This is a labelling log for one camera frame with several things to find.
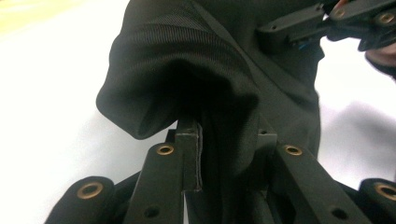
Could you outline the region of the black shorts with blue stripes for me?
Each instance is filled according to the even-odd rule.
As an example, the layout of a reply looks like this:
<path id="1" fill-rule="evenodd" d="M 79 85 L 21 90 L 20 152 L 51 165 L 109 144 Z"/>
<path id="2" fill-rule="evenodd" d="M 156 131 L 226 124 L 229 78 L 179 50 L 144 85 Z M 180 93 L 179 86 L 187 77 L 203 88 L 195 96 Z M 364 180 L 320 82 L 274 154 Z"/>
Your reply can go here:
<path id="1" fill-rule="evenodd" d="M 261 119 L 285 143 L 317 151 L 323 52 L 318 43 L 264 54 L 255 30 L 317 0 L 130 0 L 99 111 L 137 139 L 180 117 L 203 129 L 203 189 L 191 224 L 250 224 L 245 192 Z"/>

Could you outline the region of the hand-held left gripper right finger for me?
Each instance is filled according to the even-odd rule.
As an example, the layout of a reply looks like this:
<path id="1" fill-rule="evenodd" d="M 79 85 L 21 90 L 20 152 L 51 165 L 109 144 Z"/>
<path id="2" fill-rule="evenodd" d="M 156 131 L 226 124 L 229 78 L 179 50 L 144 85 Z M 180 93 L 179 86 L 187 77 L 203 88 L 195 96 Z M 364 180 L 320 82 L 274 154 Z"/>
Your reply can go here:
<path id="1" fill-rule="evenodd" d="M 268 184 L 271 165 L 270 159 L 277 143 L 277 134 L 273 127 L 264 117 L 260 117 L 257 136 L 257 181 L 258 186 L 265 187 Z"/>

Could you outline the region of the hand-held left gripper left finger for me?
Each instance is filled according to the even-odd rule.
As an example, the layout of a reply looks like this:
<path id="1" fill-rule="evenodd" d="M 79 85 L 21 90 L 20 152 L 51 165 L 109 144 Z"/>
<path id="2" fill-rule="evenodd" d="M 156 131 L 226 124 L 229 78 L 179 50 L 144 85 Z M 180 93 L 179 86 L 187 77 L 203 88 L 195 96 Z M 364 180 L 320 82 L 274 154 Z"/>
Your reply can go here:
<path id="1" fill-rule="evenodd" d="M 182 152 L 182 186 L 185 191 L 201 191 L 203 186 L 201 157 L 203 137 L 201 125 L 192 118 L 181 118 L 170 129 L 166 141 Z"/>

